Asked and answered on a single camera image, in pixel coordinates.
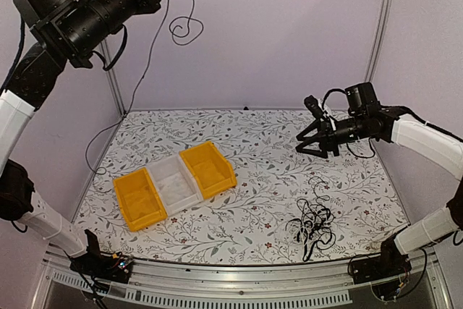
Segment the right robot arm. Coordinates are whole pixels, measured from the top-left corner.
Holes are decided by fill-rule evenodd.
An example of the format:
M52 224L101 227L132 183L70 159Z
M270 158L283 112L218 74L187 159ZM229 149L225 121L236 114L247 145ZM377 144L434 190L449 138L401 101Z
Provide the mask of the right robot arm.
M308 96L304 105L314 121L297 135L298 153L319 158L339 155L339 146L364 138L383 140L410 149L462 179L462 139L426 122L406 106L384 106L373 84L362 82L342 90L348 118L336 120L324 99ZM402 265L402 258L421 247L437 244L462 229L462 188L443 207L381 243L374 271L389 277Z

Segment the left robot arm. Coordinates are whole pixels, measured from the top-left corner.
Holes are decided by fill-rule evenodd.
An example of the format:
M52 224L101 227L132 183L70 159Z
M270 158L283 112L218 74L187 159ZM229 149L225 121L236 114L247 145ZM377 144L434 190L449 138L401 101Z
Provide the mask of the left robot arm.
M25 168L10 156L34 113L67 64L92 67L95 47L124 29L132 16L153 14L161 0L13 0L36 39L1 88L1 217L19 221L60 247L93 276L108 268L97 237L75 227L37 193Z

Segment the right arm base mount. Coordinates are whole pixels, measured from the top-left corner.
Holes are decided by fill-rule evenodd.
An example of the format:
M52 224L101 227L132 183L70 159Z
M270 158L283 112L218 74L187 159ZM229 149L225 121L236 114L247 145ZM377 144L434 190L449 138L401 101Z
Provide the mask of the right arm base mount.
M382 301L397 300L402 290L408 285L411 263L407 255L402 255L395 245L395 235L381 243L379 255L355 256L347 266L348 274L355 284L375 282L393 277L390 282L372 286L373 294Z

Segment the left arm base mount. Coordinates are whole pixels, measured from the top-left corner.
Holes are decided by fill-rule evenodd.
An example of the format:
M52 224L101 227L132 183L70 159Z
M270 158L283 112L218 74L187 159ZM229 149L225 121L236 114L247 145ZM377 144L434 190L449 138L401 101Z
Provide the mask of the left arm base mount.
M122 252L102 253L96 235L88 229L85 229L84 233L88 243L85 253L70 258L70 269L93 278L128 284L132 274L133 257Z

